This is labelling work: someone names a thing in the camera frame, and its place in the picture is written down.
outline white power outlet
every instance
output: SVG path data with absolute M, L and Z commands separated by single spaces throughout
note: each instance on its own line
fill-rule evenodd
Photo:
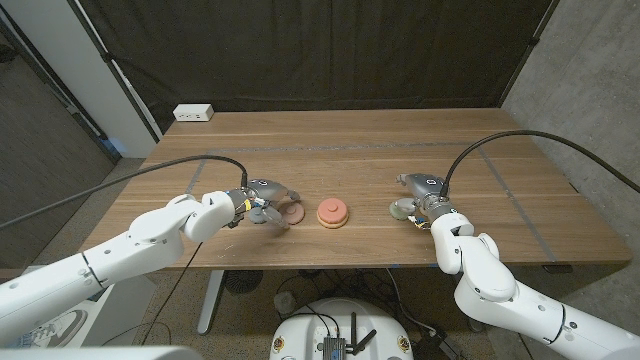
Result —
M 213 116 L 211 104 L 180 104 L 173 110 L 178 121 L 209 121 Z

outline concrete wall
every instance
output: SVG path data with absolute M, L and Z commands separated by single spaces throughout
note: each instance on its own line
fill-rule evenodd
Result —
M 502 107 L 522 127 L 573 140 L 640 183 L 640 1 L 560 1 Z M 608 276 L 597 275 L 602 267 L 555 277 L 539 269 L 520 275 L 543 292 L 640 334 L 640 194 L 570 148 L 537 143 L 636 259 Z M 534 346 L 536 359 L 551 358 L 540 351 Z
M 123 157 L 147 157 L 155 142 L 64 0 L 0 0 Z

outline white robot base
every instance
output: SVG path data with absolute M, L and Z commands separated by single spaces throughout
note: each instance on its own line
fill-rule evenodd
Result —
M 310 309 L 336 320 L 339 329 L 333 320 L 322 317 L 329 326 L 330 339 L 321 315 Z M 398 321 L 376 306 L 350 298 L 322 299 L 298 309 L 276 330 L 269 357 L 271 360 L 358 358 L 411 360 L 413 352 L 407 332 Z

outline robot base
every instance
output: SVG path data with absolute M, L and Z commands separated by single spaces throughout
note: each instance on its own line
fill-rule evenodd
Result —
M 357 355 L 347 353 L 346 359 L 411 360 L 413 353 L 409 337 L 402 325 L 382 309 L 364 301 L 349 298 L 329 298 L 318 300 L 309 306 L 319 314 L 333 317 L 340 327 L 340 338 L 351 344 L 351 313 L 356 313 L 356 339 L 362 341 L 372 330 L 375 335 Z M 340 359 L 336 354 L 324 354 L 322 343 L 327 336 L 327 328 L 320 318 L 309 308 L 302 307 L 285 320 L 273 336 L 271 360 L 282 359 Z M 337 335 L 333 321 L 324 317 L 329 325 L 331 337 Z

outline orange disc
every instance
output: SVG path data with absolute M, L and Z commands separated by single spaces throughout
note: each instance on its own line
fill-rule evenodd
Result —
M 340 199 L 329 198 L 318 206 L 318 221 L 322 226 L 338 228 L 344 225 L 349 218 L 347 205 Z

